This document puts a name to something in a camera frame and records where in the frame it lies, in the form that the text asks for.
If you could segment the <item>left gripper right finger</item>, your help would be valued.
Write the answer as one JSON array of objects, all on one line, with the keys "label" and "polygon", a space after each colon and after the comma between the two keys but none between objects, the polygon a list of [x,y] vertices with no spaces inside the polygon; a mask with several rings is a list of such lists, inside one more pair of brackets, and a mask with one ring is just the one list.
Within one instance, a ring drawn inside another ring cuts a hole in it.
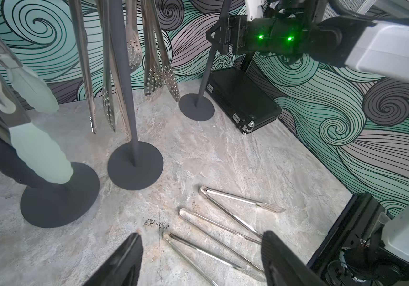
[{"label": "left gripper right finger", "polygon": [[268,286],[326,286],[272,231],[263,233],[261,259]]}]

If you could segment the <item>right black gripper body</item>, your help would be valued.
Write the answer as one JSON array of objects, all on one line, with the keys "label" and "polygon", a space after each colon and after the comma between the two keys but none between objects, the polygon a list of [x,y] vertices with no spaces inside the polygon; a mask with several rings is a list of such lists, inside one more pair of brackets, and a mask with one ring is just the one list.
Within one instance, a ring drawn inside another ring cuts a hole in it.
[{"label": "right black gripper body", "polygon": [[294,56],[308,51],[311,35],[318,24],[295,17],[259,18],[227,17],[227,42],[235,55],[260,52]]}]

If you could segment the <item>clear metal tongs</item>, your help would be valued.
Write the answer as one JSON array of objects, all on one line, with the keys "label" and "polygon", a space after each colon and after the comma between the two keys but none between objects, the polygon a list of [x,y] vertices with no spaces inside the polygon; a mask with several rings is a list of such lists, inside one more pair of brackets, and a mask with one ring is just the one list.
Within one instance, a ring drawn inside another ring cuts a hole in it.
[{"label": "clear metal tongs", "polygon": [[[144,32],[144,51],[138,35],[137,8],[141,5]],[[125,33],[131,72],[144,63],[144,95],[153,95],[163,86],[172,98],[180,99],[177,80],[172,70],[163,38],[155,1],[125,1]]]}]

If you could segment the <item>dark utensil rack stand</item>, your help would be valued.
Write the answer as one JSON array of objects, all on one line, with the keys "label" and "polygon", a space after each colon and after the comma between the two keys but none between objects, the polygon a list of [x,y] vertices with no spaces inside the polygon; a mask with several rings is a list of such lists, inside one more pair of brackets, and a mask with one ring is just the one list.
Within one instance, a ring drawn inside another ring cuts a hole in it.
[{"label": "dark utensil rack stand", "polygon": [[83,163],[72,163],[74,174],[65,184],[53,184],[36,175],[16,151],[0,139],[0,172],[25,185],[20,210],[28,223],[40,228],[67,225],[83,216],[95,203],[100,180]]},{"label": "dark utensil rack stand", "polygon": [[108,1],[111,56],[116,70],[115,82],[120,91],[122,122],[128,124],[131,140],[118,147],[108,161],[108,175],[118,187],[138,191],[153,185],[163,171],[160,151],[146,142],[138,140],[136,116],[131,84],[125,22],[122,1]]},{"label": "dark utensil rack stand", "polygon": [[[231,3],[232,0],[224,0],[219,19],[228,16]],[[181,112],[189,119],[192,119],[194,121],[207,121],[211,119],[215,113],[214,105],[210,100],[204,97],[204,92],[209,80],[216,52],[217,48],[211,45],[198,93],[186,94],[182,96],[179,101],[179,108]]]}]

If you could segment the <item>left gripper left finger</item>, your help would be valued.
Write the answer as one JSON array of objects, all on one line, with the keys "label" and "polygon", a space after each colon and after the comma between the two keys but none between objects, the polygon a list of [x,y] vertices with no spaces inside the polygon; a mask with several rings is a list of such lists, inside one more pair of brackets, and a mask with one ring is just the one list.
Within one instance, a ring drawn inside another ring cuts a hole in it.
[{"label": "left gripper left finger", "polygon": [[132,233],[84,286],[136,286],[143,256],[140,234]]}]

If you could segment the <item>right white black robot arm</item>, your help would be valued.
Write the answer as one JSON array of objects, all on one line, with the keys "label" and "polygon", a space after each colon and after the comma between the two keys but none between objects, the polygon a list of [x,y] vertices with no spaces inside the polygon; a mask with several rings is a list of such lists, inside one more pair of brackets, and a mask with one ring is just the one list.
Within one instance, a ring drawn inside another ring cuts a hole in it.
[{"label": "right white black robot arm", "polygon": [[398,17],[379,19],[339,1],[246,1],[247,14],[223,12],[206,31],[222,54],[309,55],[335,67],[376,73],[409,83],[409,3],[393,1]]}]

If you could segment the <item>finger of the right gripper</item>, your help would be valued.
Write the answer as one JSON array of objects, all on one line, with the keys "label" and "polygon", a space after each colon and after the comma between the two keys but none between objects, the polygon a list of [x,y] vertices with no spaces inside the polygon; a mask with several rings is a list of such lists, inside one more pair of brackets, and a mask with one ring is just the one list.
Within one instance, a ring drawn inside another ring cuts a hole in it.
[{"label": "finger of the right gripper", "polygon": [[206,39],[215,46],[222,55],[229,53],[231,29],[229,17],[220,18],[211,28],[206,31]]}]

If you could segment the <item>green metal tongs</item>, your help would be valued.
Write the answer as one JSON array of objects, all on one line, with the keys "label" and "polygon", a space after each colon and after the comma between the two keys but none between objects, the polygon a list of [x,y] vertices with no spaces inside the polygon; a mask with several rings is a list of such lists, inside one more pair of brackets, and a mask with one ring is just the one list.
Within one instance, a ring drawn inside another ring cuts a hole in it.
[{"label": "green metal tongs", "polygon": [[35,126],[0,75],[0,118],[10,133],[10,141],[20,159],[44,180],[65,184],[74,169],[60,146]]}]

